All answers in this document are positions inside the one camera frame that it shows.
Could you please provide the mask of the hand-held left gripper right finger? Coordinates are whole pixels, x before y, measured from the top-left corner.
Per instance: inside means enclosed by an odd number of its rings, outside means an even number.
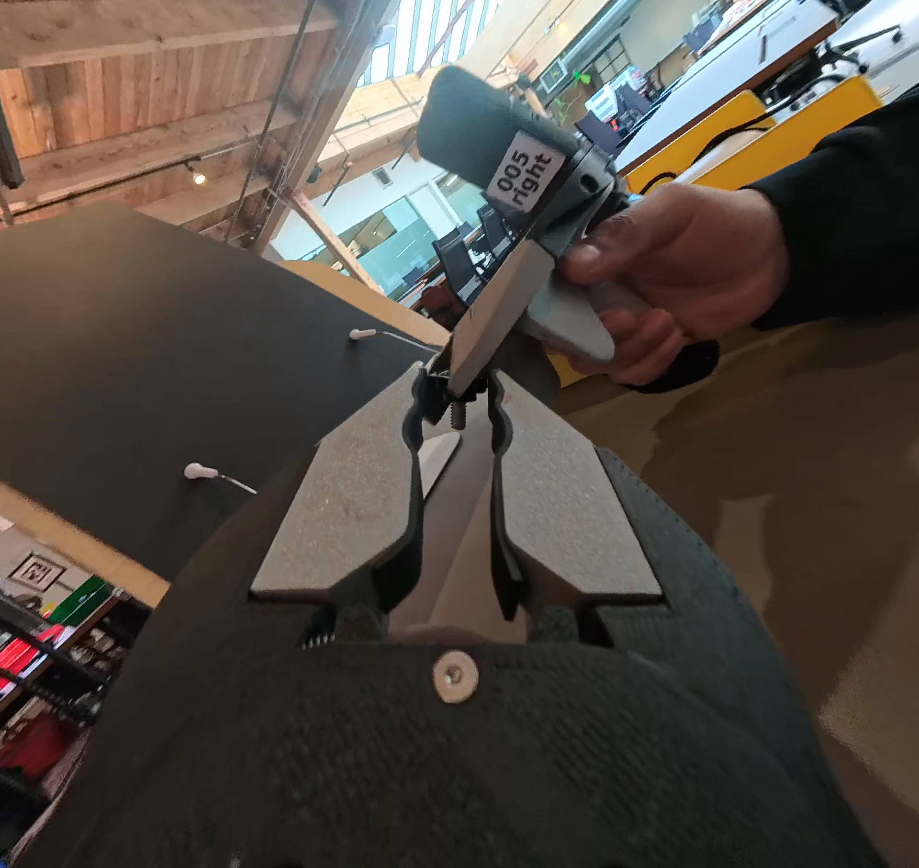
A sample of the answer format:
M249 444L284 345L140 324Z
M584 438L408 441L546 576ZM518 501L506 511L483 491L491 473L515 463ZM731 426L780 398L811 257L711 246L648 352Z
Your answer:
M490 376L490 421L491 572L503 618L662 602L591 441L502 371Z

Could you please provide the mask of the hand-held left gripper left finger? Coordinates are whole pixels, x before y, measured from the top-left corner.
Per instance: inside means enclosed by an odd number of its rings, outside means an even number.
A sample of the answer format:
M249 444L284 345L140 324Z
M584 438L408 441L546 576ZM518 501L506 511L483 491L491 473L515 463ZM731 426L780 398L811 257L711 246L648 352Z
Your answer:
M423 556L427 373L411 366L319 443L251 586L259 600L392 612Z

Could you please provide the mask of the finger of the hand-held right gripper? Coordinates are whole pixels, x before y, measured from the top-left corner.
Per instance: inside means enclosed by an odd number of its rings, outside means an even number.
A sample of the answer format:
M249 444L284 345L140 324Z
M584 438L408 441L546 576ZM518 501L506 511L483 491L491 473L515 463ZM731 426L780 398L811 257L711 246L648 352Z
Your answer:
M464 397L493 370L520 382L554 376L541 345L517 328L554 267L555 258L531 239L507 256L455 326L437 360L437 375L445 379L449 398Z

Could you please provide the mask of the black knob screw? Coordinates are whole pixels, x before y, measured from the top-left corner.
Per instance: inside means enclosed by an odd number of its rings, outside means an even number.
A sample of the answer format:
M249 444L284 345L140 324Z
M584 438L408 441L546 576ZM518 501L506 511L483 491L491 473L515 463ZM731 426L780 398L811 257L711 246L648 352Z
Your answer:
M448 371L427 372L422 400L424 418L430 424L437 424L445 415L449 415L450 427L462 432L467 425L467 405L474 403L478 396L487 390L487 383L483 379L475 379L458 395L454 394L449 386Z

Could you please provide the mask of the yellow plastic bin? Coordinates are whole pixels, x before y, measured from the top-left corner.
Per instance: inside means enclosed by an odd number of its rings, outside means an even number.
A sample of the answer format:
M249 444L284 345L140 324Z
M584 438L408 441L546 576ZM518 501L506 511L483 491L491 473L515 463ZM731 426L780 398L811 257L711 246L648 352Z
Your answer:
M735 191L806 157L821 139L880 107L860 76L821 80L803 101L771 115L746 90L656 152L623 155L616 166L639 195L671 182Z

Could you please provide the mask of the person's right hand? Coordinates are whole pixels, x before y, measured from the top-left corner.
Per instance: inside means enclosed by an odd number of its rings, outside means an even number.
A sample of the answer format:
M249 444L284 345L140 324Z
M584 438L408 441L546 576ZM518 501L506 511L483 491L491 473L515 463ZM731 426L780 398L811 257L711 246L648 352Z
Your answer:
M559 267L573 284L614 282L649 305L600 312L612 361L566 356L583 375L635 387L655 383L690 343L764 315L787 285L789 256L777 212L759 192L673 183L598 224Z

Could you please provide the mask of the black board white stand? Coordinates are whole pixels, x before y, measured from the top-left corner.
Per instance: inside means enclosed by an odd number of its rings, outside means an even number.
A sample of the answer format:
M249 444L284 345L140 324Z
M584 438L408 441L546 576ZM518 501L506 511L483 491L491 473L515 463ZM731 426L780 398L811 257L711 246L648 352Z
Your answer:
M323 266L100 203L1 234L2 517L154 606L247 494L424 353L438 324Z

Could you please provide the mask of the long office table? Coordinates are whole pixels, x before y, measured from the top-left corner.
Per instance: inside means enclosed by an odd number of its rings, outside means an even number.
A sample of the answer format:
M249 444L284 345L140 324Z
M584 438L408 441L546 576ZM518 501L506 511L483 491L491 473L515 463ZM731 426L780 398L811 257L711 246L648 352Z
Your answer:
M616 158L626 174L739 93L754 90L839 27L819 0L773 0L700 58Z

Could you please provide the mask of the black storage rack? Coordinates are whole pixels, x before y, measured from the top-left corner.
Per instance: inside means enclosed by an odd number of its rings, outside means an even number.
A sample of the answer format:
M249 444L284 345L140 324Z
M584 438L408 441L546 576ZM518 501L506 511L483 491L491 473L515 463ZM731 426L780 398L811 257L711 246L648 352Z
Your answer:
M71 781L152 609L30 540L2 547L1 854L8 866Z

